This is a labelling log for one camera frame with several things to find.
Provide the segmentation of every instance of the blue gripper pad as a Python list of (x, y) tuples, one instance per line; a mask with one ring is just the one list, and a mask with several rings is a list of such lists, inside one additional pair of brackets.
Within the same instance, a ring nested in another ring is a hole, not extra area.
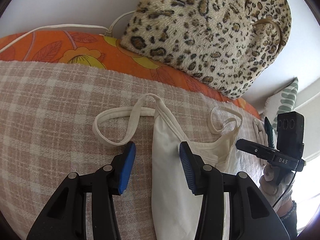
[(135, 157), (136, 157), (136, 146), (134, 143), (132, 143), (128, 152), (128, 156), (124, 161), (124, 166), (120, 173), (120, 180), (119, 180), (119, 187), (118, 187), (120, 194), (122, 194), (127, 188)]
[(192, 170), (191, 163), (188, 159), (187, 153), (185, 148), (183, 147), (183, 144), (180, 143), (179, 147), (179, 156), (182, 163), (184, 175), (186, 176), (188, 188), (192, 191), (194, 194), (196, 191), (196, 180), (195, 180), (195, 174)]

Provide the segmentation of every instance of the checkered blanket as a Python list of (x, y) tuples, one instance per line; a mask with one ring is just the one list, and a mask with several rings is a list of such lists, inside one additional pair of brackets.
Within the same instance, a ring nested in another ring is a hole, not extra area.
[[(95, 172), (111, 162), (123, 148), (107, 149), (94, 136), (97, 114), (114, 107), (133, 106), (144, 93), (160, 96), (194, 141), (211, 142), (219, 136), (207, 128), (207, 114), (215, 105), (240, 112), (244, 125), (239, 137), (256, 141), (254, 117), (233, 105), (217, 102), (159, 82), (127, 74), (73, 64), (0, 61), (0, 210), (13, 230), (27, 234), (52, 193), (71, 171)], [(155, 107), (147, 98), (146, 107)], [(222, 123), (231, 114), (214, 116)], [(128, 118), (100, 126), (112, 141), (121, 140)], [(132, 141), (137, 156), (129, 185), (115, 197), (122, 239), (155, 240), (151, 213), (152, 117), (141, 117)], [(241, 153), (241, 169), (258, 182), (259, 160)], [(91, 202), (87, 200), (87, 238), (93, 239)]]

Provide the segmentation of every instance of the black camera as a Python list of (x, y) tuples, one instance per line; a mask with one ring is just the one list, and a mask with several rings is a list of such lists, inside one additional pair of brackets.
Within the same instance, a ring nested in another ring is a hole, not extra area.
[(305, 161), (303, 154), (304, 117), (297, 112), (278, 114), (277, 116), (277, 149), (239, 139), (236, 142), (238, 150), (256, 155), (267, 160), (273, 166), (280, 167), (280, 173), (276, 184), (280, 184), (282, 178), (289, 171), (302, 171)]

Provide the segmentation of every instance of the leopard print pillow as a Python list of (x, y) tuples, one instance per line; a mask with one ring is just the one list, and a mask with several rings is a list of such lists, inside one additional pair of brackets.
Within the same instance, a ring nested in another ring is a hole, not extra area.
[(121, 45), (239, 98), (285, 46), (287, 0), (141, 0)]

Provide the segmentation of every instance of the white cable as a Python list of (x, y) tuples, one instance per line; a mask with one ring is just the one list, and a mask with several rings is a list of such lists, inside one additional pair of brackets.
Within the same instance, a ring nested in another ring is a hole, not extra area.
[(14, 41), (11, 41), (7, 46), (3, 47), (0, 49), (0, 53), (5, 51), (7, 48), (9, 48), (11, 45), (15, 44), (17, 41), (21, 40), (25, 36), (29, 35), (30, 33), (40, 30), (40, 29), (56, 29), (56, 28), (64, 28), (64, 27), (83, 27), (83, 28), (99, 28), (99, 29), (104, 29), (108, 31), (108, 28), (103, 27), (103, 26), (98, 26), (98, 25), (83, 25), (83, 24), (59, 24), (59, 25), (49, 25), (49, 26), (43, 26), (39, 28), (35, 28), (32, 31), (29, 31), (20, 37), (16, 38)]
[(112, 37), (112, 30), (113, 30), (113, 27), (116, 25), (116, 23), (117, 23), (121, 18), (123, 18), (124, 16), (127, 16), (127, 15), (132, 14), (132, 13), (135, 13), (135, 11), (127, 12), (127, 13), (124, 13), (123, 15), (119, 16), (119, 17), (111, 24), (110, 28), (105, 32), (104, 36)]
[(58, 25), (49, 25), (49, 26), (42, 26), (39, 28), (35, 28), (23, 35), (21, 35), (20, 37), (16, 38), (14, 41), (11, 41), (8, 45), (6, 45), (5, 47), (3, 47), (2, 49), (0, 49), (0, 53), (5, 51), (7, 48), (9, 48), (10, 46), (12, 46), (13, 44), (15, 44), (17, 41), (21, 40), (22, 38), (24, 38), (25, 36), (29, 35), (32, 32), (35, 32), (37, 30), (41, 30), (41, 29), (57, 29), (57, 28), (64, 28), (64, 27), (81, 27), (81, 28), (98, 28), (98, 29), (104, 29), (106, 30), (106, 32), (104, 33), (104, 36), (108, 36), (108, 37), (112, 37), (112, 29), (113, 27), (116, 25), (116, 23), (124, 16), (127, 16), (129, 14), (134, 13), (135, 11), (131, 11), (131, 12), (127, 12), (124, 13), (123, 15), (119, 16), (110, 26), (110, 28), (106, 28), (103, 26), (98, 26), (98, 25), (84, 25), (84, 24), (58, 24)]

